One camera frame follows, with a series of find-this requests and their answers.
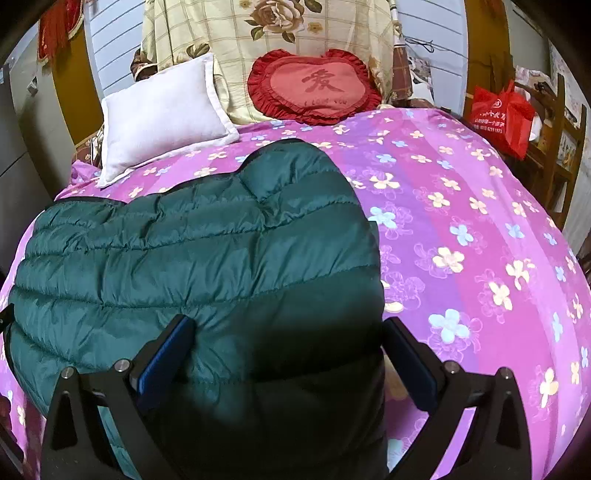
bed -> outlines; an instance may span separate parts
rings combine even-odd
[[[589,406],[591,294],[574,253],[534,198],[478,135],[435,109],[384,108],[333,127],[269,121],[241,127],[237,143],[162,158],[98,189],[99,170],[73,165],[59,199],[124,202],[184,181],[236,170],[246,156],[282,138],[326,152],[379,225],[384,318],[397,315],[443,360],[468,371],[515,371],[532,446],[533,479],[549,472]],[[4,307],[32,226],[0,291]],[[2,349],[0,391],[12,425],[38,471],[43,418],[12,377]],[[426,421],[387,365],[388,466]],[[471,414],[464,416],[434,478],[453,465]]]

plastic shopping bag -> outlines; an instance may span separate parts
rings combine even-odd
[[[513,80],[500,94],[481,87],[474,91],[470,123],[497,150],[523,160],[535,109],[515,92]]]

rose pattern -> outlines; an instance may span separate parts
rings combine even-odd
[[[313,12],[322,12],[322,5],[316,0],[304,0],[304,5]],[[265,33],[281,34],[289,43],[295,43],[295,33],[304,30],[304,5],[300,0],[261,0],[255,5],[251,18],[245,20],[252,25],[253,40],[262,38]],[[308,30],[313,33],[322,31],[318,22],[308,24]]]

wall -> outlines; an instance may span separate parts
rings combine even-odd
[[[515,7],[511,0],[504,0],[509,24],[511,55],[515,66],[539,70],[550,74],[548,39],[532,26],[531,20]]]
[[[27,86],[35,76],[39,91],[31,96]],[[14,64],[10,80],[27,150],[47,191],[55,196],[70,180],[74,144],[61,112],[51,70],[37,63],[37,36]]]
[[[142,42],[144,0],[96,0],[86,9],[95,82],[104,95],[129,87],[129,67]]]
[[[397,0],[406,37],[433,41],[429,53],[411,45],[431,61],[434,99],[437,106],[462,113],[466,92],[468,39],[464,0]]]

red heart-shaped pillow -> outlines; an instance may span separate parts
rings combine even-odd
[[[363,62],[336,48],[322,57],[270,51],[252,66],[248,93],[265,115],[309,125],[334,125],[382,100]]]

